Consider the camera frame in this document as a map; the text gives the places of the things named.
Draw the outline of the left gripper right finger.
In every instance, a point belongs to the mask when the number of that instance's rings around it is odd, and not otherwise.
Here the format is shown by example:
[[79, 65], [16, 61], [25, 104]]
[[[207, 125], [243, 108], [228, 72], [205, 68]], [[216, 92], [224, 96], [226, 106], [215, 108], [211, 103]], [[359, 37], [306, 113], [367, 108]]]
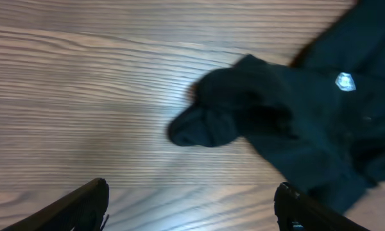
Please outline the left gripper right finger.
[[274, 211], [280, 231], [369, 231], [287, 182], [275, 192]]

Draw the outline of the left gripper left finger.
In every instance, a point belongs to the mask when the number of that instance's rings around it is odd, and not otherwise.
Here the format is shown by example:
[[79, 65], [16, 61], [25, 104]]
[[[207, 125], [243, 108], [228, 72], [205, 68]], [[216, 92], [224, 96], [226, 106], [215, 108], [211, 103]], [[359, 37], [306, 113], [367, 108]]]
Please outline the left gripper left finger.
[[103, 231], [110, 217], [108, 203], [106, 180], [95, 178], [1, 231]]

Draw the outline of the black t-shirt with white logo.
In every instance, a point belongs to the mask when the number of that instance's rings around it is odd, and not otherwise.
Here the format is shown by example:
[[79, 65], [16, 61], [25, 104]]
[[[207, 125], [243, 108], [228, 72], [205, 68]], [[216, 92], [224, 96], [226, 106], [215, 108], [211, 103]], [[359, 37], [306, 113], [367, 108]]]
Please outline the black t-shirt with white logo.
[[168, 128], [178, 146], [244, 137], [339, 213], [385, 181], [385, 0], [359, 1], [292, 66], [253, 55], [206, 74]]

